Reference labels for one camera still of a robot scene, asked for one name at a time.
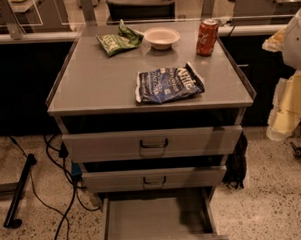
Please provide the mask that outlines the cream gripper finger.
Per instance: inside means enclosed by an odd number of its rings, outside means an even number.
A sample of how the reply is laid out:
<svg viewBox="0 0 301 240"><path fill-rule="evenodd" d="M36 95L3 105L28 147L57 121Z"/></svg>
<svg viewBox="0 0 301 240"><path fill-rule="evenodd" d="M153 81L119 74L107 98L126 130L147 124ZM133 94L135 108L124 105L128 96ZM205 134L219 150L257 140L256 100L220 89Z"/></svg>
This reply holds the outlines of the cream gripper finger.
<svg viewBox="0 0 301 240"><path fill-rule="evenodd" d="M266 39L262 44L262 49L273 53L277 51L282 51L286 30L287 30L286 27L281 28L280 30L275 32L273 36Z"/></svg>
<svg viewBox="0 0 301 240"><path fill-rule="evenodd" d="M296 130L301 122L301 70L289 79L279 79L268 118L268 139L282 141Z"/></svg>

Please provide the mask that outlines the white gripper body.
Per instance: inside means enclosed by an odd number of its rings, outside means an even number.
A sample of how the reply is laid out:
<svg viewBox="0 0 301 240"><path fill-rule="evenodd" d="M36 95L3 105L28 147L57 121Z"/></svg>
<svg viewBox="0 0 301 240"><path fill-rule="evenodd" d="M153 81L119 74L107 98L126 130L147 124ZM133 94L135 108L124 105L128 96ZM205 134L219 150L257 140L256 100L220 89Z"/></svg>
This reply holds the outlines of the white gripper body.
<svg viewBox="0 0 301 240"><path fill-rule="evenodd" d="M301 69L301 8L287 24L283 41L283 61L296 70Z"/></svg>

